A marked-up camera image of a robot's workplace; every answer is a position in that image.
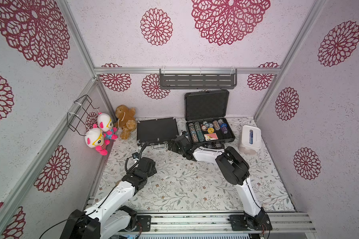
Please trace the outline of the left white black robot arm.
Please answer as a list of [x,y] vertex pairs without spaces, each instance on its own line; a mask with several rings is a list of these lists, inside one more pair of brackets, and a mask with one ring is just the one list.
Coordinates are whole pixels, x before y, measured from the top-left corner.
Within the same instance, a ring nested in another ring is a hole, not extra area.
[[111,192],[84,211],[72,212],[61,233],[62,239],[109,239],[117,232],[137,227],[137,211],[124,205],[157,173],[156,163],[143,157]]

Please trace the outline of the black textured poker case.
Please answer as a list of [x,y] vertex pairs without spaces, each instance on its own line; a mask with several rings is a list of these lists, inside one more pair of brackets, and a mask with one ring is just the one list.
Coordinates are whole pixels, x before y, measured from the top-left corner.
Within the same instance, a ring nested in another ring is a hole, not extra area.
[[137,123],[137,145],[160,145],[178,137],[175,118],[143,120]]

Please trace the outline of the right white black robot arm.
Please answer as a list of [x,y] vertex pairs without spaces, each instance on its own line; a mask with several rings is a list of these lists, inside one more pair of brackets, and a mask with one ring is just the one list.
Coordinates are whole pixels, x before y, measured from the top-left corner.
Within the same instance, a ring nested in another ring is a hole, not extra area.
[[230,215],[228,221],[233,231],[273,230],[270,217],[260,205],[253,192],[249,164],[231,146],[225,149],[211,149],[191,144],[185,136],[169,141],[168,150],[182,155],[187,160],[216,164],[225,180],[232,184],[242,202],[242,215]]

